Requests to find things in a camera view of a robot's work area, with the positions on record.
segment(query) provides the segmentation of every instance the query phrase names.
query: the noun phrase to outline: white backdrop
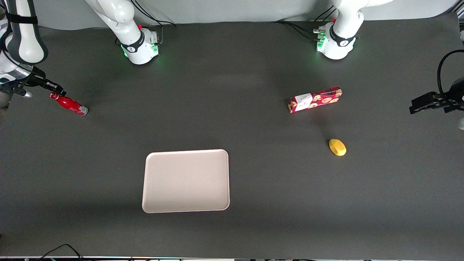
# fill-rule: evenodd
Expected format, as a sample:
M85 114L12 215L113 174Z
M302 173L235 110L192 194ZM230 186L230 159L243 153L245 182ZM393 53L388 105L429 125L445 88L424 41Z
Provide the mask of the white backdrop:
M311 19L323 12L328 0L138 0L158 19L174 22L275 21ZM380 7L364 8L366 20L416 19L439 15L457 0L394 0ZM34 0L39 25L76 30L106 27L84 0ZM136 11L136 20L154 24Z

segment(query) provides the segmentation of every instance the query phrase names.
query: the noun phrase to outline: red cookie box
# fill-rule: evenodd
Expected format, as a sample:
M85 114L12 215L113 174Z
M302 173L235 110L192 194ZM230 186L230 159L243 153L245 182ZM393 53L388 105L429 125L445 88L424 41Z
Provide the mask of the red cookie box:
M329 103L335 103L343 94L339 86L315 91L303 95L294 96L290 99L288 108L290 113L314 108Z

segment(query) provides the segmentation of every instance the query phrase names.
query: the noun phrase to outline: yellow lemon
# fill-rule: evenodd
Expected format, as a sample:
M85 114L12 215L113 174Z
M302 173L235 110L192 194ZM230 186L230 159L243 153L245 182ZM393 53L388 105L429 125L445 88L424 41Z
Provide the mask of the yellow lemon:
M331 139L329 141L329 148L337 156L343 156L347 153L347 148L341 140Z

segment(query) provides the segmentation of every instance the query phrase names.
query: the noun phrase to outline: black cable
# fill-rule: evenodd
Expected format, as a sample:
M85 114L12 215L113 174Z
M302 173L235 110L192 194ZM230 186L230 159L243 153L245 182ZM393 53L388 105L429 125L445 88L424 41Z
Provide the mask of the black cable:
M309 36L303 34L303 32L301 32L300 30L298 30L298 27L295 27L295 26L293 26L293 25L289 25L289 26L291 26L293 29L295 29L301 36L305 37L306 39L312 40L311 37L309 37Z
M292 23L292 22L289 22L289 21L279 20L279 21L275 21L275 23L278 23L278 24L286 24L286 25L290 25L290 26L295 26L295 27L297 27L298 29L300 29L300 30L302 30L302 31L305 31L305 32L310 32L310 33L313 32L313 30L306 29L306 28L304 28L304 27L302 27L302 26L299 26L299 25L297 25L297 24L295 24L295 23Z
M329 16L330 16L331 14L333 14L333 13L335 12L335 10L337 10L337 8L335 8L333 11L331 11L331 12L329 13L329 15L326 16L326 17L324 18L324 20L322 20L322 21L325 21L327 18L329 18Z
M169 22L169 21L163 21L163 20L158 20L158 19L155 19L153 16L151 16L145 9L143 9L143 7L139 4L139 2L137 2L137 0L130 0L132 2L132 4L137 8L137 10L139 10L143 15L145 15L146 17L150 18L151 20L157 22L158 24L160 24L160 26L163 26L163 24L161 23L168 23L168 24L171 24L173 26L177 26L175 23L173 22Z
M318 17L316 17L316 19L314 19L314 22L316 22L321 16L323 16L325 13L327 13L328 11L330 11L332 9L332 7L334 6L331 6L329 9L325 10L325 12L323 12L322 14L320 14Z
M59 247L57 247L57 248L54 248L54 249L48 251L47 253L45 253L45 255L43 255L43 256L42 256L41 258L39 258L38 260L42 260L44 257L48 256L48 254L50 254L51 252L57 250L57 249L60 248L60 247L64 247L64 246L68 246L69 248L71 248L71 249L74 251L74 253L76 253L76 255L77 255L77 257L79 258L79 260L82 261L82 260L84 259L84 257L81 256L81 254L79 254L79 252L78 252L77 250L75 250L70 244L63 244L63 245L61 245L61 246L59 246Z
M438 84L438 91L440 92L440 96L445 100L445 102L450 107L456 110L464 111L464 109L460 108L459 105L454 105L453 103L451 103L451 101L445 96L445 93L443 92L443 88L441 86L441 67L443 66L443 63L445 62L446 58L448 58L448 56L452 55L453 53L457 53L457 52L464 52L464 49L451 51L447 53L445 56L443 56L443 58L441 59L440 63L438 64L438 69L437 69L437 84Z

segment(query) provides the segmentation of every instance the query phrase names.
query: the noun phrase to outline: dark gray table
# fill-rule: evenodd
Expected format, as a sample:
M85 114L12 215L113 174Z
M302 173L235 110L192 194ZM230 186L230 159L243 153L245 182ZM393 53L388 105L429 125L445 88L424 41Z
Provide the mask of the dark gray table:
M408 111L463 47L455 14L365 22L340 61L273 23L167 27L142 66L109 30L44 35L39 67L90 113L41 89L13 99L0 127L2 255L70 243L83 255L464 259L463 115ZM446 89L462 61L444 65ZM288 113L290 96L334 85L338 103ZM143 212L147 154L216 148L230 157L227 210Z

